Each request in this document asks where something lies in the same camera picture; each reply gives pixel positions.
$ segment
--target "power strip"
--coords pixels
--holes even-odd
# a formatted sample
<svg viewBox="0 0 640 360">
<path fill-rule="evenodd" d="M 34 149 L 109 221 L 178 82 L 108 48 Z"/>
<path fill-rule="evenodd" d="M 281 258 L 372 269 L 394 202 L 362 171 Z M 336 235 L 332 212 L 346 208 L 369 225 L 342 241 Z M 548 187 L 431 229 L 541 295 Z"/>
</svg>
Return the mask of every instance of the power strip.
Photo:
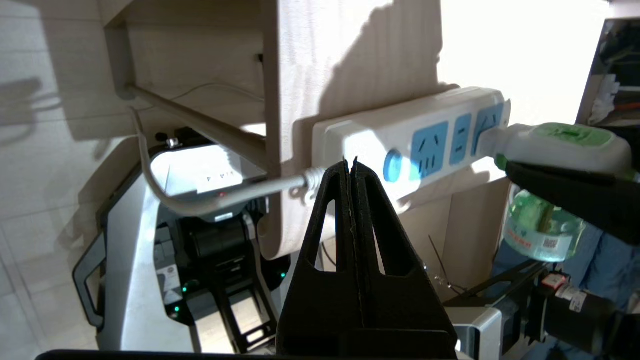
<svg viewBox="0 0 640 360">
<path fill-rule="evenodd" d="M 478 149 L 480 135 L 507 127 L 510 113 L 499 91 L 463 88 L 319 122 L 313 165 L 357 157 L 397 200 L 487 156 Z"/>
</svg>

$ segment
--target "power cord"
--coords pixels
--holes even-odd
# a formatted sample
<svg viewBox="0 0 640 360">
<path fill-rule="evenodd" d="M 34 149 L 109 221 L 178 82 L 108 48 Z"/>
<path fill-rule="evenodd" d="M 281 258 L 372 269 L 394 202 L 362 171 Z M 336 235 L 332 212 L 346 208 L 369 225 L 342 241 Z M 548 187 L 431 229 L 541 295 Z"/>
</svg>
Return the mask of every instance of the power cord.
<svg viewBox="0 0 640 360">
<path fill-rule="evenodd" d="M 228 84 L 223 84 L 223 83 L 205 83 L 205 84 L 202 84 L 202 85 L 198 85 L 198 86 L 196 86 L 194 88 L 191 88 L 191 89 L 185 91 L 184 93 L 182 93 L 182 94 L 180 94 L 178 96 L 170 98 L 169 100 L 174 101 L 174 100 L 177 100 L 177 99 L 181 99 L 181 98 L 193 93 L 196 90 L 199 90 L 199 89 L 202 89 L 202 88 L 209 88 L 209 87 L 217 87 L 217 88 L 223 88 L 223 89 L 227 89 L 227 90 L 233 90 L 233 91 L 235 91 L 235 92 L 237 92 L 239 94 L 243 94 L 244 96 L 249 97 L 249 98 L 251 98 L 253 100 L 264 102 L 264 98 L 263 97 L 260 97 L 258 95 L 255 95 L 255 94 L 251 93 L 251 92 L 248 92 L 245 89 L 239 88 L 238 86 L 228 85 Z M 136 109 L 136 111 L 137 112 L 143 112 L 143 111 L 151 110 L 153 108 L 155 108 L 155 106 L 149 106 L 147 108 Z"/>
<path fill-rule="evenodd" d="M 309 168 L 302 175 L 284 177 L 281 179 L 272 179 L 261 183 L 253 184 L 246 188 L 228 193 L 224 197 L 216 197 L 213 199 L 202 199 L 196 201 L 184 201 L 174 199 L 164 192 L 162 186 L 158 184 L 156 178 L 151 171 L 151 159 L 147 148 L 147 138 L 142 130 L 142 122 L 138 111 L 129 107 L 134 126 L 136 128 L 136 136 L 138 137 L 138 147 L 140 148 L 140 162 L 142 165 L 142 173 L 147 180 L 151 191 L 160 200 L 160 202 L 174 213 L 200 217 L 215 211 L 228 208 L 229 206 L 241 204 L 252 199 L 271 195 L 281 191 L 290 190 L 292 188 L 306 187 L 307 192 L 304 196 L 305 204 L 312 204 L 315 200 L 316 193 L 320 188 L 320 183 L 324 176 L 323 168 Z"/>
<path fill-rule="evenodd" d="M 451 291 L 455 292 L 458 295 L 462 295 L 461 292 L 459 292 L 457 289 L 460 289 L 464 292 L 467 292 L 468 289 L 463 288 L 462 286 L 458 286 L 453 284 L 451 281 L 449 281 L 449 276 L 447 275 L 447 270 L 444 268 L 444 264 L 442 263 L 442 259 L 440 259 L 440 253 L 438 253 L 438 249 L 436 249 L 436 244 L 433 243 L 433 239 L 431 238 L 431 235 L 429 235 L 429 241 L 431 242 L 431 246 L 433 247 L 433 251 L 435 251 L 436 253 L 436 257 L 438 257 L 438 262 L 440 263 L 440 268 L 442 269 L 442 273 L 444 274 L 444 281 L 447 283 L 447 287 L 449 289 L 451 289 Z M 443 284 L 442 282 L 442 278 L 440 276 L 436 276 L 434 277 L 434 279 L 436 279 L 440 284 Z"/>
</svg>

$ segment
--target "blue socket outlet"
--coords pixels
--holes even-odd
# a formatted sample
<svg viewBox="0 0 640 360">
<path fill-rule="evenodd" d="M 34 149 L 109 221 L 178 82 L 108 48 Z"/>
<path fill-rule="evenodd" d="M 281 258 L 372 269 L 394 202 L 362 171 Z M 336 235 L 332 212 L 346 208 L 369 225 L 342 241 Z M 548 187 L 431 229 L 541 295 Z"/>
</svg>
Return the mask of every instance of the blue socket outlet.
<svg viewBox="0 0 640 360">
<path fill-rule="evenodd" d="M 476 119 L 476 130 L 474 131 L 474 143 L 471 147 L 471 156 L 476 155 L 480 134 L 500 125 L 500 122 L 502 121 L 503 110 L 504 103 L 500 103 L 490 108 L 482 109 L 478 112 L 478 118 Z"/>
<path fill-rule="evenodd" d="M 448 130 L 449 122 L 445 121 L 413 134 L 409 180 L 421 180 L 442 170 Z"/>
<path fill-rule="evenodd" d="M 467 142 L 471 131 L 471 114 L 462 115 L 456 120 L 453 128 L 453 141 L 451 142 L 451 155 L 449 165 L 457 165 L 467 155 Z"/>
</svg>

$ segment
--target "blue power switch button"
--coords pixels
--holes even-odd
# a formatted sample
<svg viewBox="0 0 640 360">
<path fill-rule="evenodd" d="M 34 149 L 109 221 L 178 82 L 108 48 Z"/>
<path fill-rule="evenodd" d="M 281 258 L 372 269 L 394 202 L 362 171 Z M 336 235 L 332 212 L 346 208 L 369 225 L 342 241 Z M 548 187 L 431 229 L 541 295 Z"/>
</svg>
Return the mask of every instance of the blue power switch button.
<svg viewBox="0 0 640 360">
<path fill-rule="evenodd" d="M 390 183 L 398 181 L 400 169 L 402 169 L 402 154 L 398 150 L 392 149 L 385 158 L 385 167 L 383 168 L 385 181 Z"/>
</svg>

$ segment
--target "metal rod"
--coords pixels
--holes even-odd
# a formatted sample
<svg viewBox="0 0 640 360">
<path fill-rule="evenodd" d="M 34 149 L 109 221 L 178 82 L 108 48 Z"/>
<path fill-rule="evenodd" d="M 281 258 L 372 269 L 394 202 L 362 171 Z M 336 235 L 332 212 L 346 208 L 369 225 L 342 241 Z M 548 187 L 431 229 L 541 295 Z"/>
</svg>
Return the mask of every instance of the metal rod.
<svg viewBox="0 0 640 360">
<path fill-rule="evenodd" d="M 267 170 L 267 149 L 264 139 L 165 99 L 136 85 L 129 85 L 127 88 L 149 104 L 174 114 L 185 125 L 198 131 L 207 139 L 228 148 L 264 171 Z"/>
</svg>

